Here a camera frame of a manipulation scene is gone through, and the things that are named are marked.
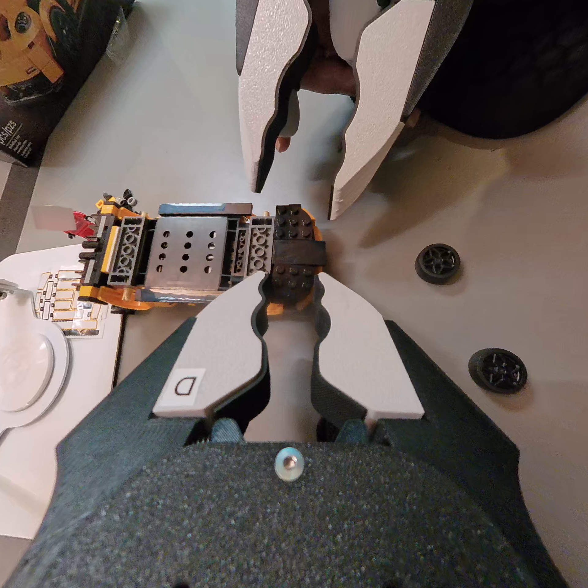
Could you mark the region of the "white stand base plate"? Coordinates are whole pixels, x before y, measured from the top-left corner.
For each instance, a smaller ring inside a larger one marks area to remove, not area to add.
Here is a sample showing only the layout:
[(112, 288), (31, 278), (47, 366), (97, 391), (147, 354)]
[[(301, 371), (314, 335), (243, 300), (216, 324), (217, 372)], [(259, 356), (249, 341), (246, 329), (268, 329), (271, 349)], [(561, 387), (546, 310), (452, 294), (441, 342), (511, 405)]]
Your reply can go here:
[(114, 387), (122, 319), (107, 306), (100, 339), (67, 339), (38, 319), (40, 274), (82, 269), (81, 245), (1, 262), (1, 535), (33, 539), (56, 483), (56, 446)]

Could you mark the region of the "pile of small lego parts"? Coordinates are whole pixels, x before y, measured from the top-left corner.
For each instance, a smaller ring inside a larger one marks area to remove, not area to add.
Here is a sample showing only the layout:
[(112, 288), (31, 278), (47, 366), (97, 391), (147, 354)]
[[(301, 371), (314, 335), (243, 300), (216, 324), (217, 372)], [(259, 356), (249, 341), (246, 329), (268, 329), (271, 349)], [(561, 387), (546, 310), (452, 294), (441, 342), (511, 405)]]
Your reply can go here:
[(95, 203), (97, 209), (101, 209), (105, 205), (113, 205), (133, 211), (138, 204), (138, 200), (130, 189), (125, 189), (121, 197), (115, 197), (106, 192), (102, 196), (103, 198)]

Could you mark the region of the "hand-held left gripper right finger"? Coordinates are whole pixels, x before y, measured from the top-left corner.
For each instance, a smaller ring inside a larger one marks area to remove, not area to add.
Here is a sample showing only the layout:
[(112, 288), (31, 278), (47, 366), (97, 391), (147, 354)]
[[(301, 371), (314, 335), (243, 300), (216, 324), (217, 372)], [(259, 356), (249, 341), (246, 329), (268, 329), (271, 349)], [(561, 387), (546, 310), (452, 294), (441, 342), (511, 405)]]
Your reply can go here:
[(329, 436), (358, 424), (417, 423), (425, 410), (381, 313), (325, 272), (315, 277), (312, 406)]

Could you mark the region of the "lego sticker sheet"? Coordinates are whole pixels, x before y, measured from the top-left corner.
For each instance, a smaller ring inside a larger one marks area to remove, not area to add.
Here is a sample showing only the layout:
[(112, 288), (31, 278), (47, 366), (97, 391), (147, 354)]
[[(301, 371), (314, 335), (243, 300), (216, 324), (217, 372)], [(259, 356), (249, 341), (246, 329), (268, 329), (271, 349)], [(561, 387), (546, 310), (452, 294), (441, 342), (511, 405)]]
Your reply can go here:
[(73, 266), (40, 274), (34, 296), (36, 317), (55, 324), (67, 339), (100, 339), (107, 306), (78, 299), (81, 276), (82, 270)]

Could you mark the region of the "black mesh chair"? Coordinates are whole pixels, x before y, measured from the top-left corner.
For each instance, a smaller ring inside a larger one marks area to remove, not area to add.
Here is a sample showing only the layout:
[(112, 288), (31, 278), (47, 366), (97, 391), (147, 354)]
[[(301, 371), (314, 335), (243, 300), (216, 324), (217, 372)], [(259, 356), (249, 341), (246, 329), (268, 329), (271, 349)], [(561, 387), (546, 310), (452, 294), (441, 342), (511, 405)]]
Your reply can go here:
[(502, 140), (586, 95), (587, 1), (474, 1), (418, 106), (460, 133)]

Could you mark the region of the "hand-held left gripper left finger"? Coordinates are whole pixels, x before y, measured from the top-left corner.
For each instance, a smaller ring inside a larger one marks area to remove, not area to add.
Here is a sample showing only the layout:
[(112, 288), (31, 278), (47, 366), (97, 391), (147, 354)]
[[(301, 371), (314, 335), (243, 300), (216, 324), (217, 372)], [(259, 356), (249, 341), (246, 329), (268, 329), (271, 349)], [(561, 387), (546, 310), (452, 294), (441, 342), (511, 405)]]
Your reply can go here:
[(205, 439), (223, 418), (245, 433), (270, 400), (268, 328), (259, 271), (219, 295), (196, 317), (152, 409), (156, 417), (194, 420), (189, 439)]

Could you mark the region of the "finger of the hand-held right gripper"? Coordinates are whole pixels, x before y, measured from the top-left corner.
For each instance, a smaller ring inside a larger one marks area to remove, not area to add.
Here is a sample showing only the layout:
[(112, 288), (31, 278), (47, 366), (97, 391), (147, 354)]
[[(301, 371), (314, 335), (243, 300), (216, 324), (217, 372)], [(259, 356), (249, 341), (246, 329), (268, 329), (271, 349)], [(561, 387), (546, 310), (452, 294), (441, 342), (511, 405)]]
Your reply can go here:
[(356, 102), (343, 136), (329, 220), (341, 217), (368, 187), (397, 139), (435, 1), (398, 1), (368, 22), (353, 63)]
[(277, 139), (298, 130), (298, 91), (317, 39), (308, 1), (239, 1), (240, 137), (255, 193), (264, 187)]

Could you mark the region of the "red lego piece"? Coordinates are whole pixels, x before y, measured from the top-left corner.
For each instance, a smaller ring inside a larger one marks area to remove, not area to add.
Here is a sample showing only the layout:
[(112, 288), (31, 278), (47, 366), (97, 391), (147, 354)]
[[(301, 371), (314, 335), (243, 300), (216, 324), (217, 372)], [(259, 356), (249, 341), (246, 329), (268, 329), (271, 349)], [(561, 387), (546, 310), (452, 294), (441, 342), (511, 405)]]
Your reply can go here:
[(82, 239), (88, 240), (95, 236), (96, 224), (94, 223), (94, 218), (92, 216), (85, 215), (80, 211), (74, 210), (73, 217), (75, 220), (75, 229), (71, 231), (64, 231), (64, 233), (67, 234), (70, 239), (80, 237)]

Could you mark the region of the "black lego box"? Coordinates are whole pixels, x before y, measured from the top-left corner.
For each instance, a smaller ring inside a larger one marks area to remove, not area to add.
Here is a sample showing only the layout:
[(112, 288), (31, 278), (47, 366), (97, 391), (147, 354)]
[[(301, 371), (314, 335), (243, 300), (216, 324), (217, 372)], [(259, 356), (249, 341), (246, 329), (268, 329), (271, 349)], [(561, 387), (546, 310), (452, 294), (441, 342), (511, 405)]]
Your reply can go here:
[(1, 1), (1, 160), (33, 165), (133, 1)]

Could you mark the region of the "orange lego car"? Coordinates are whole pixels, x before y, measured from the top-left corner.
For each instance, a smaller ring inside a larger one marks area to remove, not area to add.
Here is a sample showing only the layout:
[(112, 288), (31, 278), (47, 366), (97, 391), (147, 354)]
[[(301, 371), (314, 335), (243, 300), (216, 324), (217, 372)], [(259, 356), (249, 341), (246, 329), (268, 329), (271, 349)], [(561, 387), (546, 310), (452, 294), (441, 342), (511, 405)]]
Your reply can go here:
[(274, 264), (327, 263), (326, 242), (274, 240), (275, 212), (251, 203), (164, 203), (157, 217), (105, 205), (92, 215), (95, 236), (84, 240), (78, 299), (147, 311), (208, 303)]

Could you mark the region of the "black lego wheel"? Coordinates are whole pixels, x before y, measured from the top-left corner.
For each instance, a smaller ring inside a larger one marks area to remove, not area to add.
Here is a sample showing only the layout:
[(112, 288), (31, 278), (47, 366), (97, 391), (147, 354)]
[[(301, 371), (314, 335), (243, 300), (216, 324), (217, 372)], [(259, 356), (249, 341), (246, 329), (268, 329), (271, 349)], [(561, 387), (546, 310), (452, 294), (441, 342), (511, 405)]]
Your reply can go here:
[(467, 367), (472, 380), (486, 391), (515, 394), (527, 383), (525, 364), (506, 349), (478, 350), (470, 357)]
[(416, 274), (433, 285), (455, 283), (461, 275), (461, 259), (452, 246), (436, 243), (426, 246), (415, 260)]

